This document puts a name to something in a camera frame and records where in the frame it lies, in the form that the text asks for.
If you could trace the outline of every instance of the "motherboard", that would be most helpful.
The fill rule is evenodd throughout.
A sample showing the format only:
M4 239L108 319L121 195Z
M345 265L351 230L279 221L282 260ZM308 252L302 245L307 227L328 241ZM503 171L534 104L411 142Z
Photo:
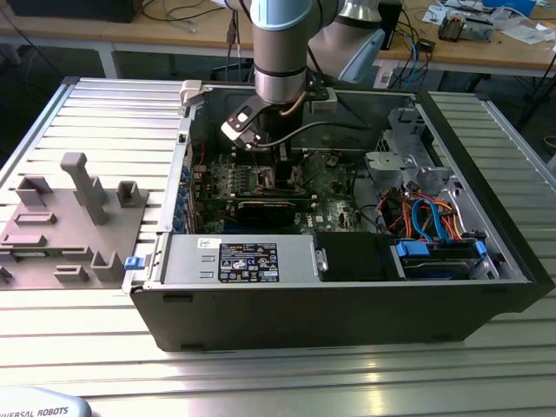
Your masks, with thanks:
M268 155L218 155L195 173L198 233L291 234L364 230L351 195L354 164L342 153L295 154L291 179L275 184Z

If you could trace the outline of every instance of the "power supply label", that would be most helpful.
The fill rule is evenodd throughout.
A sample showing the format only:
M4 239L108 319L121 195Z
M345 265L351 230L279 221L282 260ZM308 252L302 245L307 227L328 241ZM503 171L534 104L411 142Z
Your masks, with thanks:
M275 243L222 243L218 279L224 283L278 282Z

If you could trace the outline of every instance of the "white sticker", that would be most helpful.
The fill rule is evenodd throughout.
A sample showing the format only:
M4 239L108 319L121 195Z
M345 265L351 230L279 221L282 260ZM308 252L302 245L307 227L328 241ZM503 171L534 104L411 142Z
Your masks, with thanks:
M199 249L218 249L222 239L213 239L209 237L201 237L197 239L197 247Z
M14 252L13 255L16 258L44 258L46 256L44 252Z

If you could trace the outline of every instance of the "desk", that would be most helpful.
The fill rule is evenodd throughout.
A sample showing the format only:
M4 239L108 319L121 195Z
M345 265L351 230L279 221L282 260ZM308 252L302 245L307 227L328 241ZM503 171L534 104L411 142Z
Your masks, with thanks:
M419 20L431 0L412 0L407 14L412 25L422 37L436 42L431 70L449 70L471 73L501 74L514 76L543 76L553 53L551 43L527 45L497 32L490 43L461 41L443 42L438 39L437 26ZM225 56L226 32L230 19L229 10L218 10L195 19L196 33L176 28L169 23L156 22L137 15L133 23L108 23L79 19L43 17L17 17L4 2L0 3L13 22L38 46L56 46L96 50L108 78L118 78L118 68L113 57L115 51L158 52L177 55ZM168 6L183 5L183 0L168 0ZM190 9L189 14L214 8L207 2ZM149 13L164 18L160 2L149 6ZM533 17L556 18L552 10L537 9ZM241 16L242 56L253 56L253 37L249 21ZM0 16L0 43L22 44L24 40ZM374 84L384 88L392 71L405 64L409 52L401 36L396 36L391 50L378 55L380 67Z

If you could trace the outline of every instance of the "blue cable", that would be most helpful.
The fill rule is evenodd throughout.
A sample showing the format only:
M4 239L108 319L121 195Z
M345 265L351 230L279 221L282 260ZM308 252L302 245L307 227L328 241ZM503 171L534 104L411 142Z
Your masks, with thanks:
M427 235L420 228L419 222L417 220L417 211L419 210L419 206L423 202L427 202L431 206L431 210L433 211L434 226L436 227L436 233L438 234L438 237L440 239L442 239L443 241L450 242L451 239L448 238L446 230L442 227L442 223L440 222L440 214L438 212L438 209L436 208L436 204L434 204L434 202L432 200L429 200L428 198L420 198L419 200L417 200L414 203L414 206L411 209L411 221L414 224L414 229L417 230L417 233L419 233L421 236L423 236L425 239L427 239L427 242L433 243L433 238L431 238L431 236Z
M415 70L417 69L417 47L415 46L415 41L410 36L406 36L406 38L409 39L409 42L411 42L411 49L414 55L414 67L411 68L411 73L409 74L409 78L407 79L407 84L403 89L407 89L414 81Z

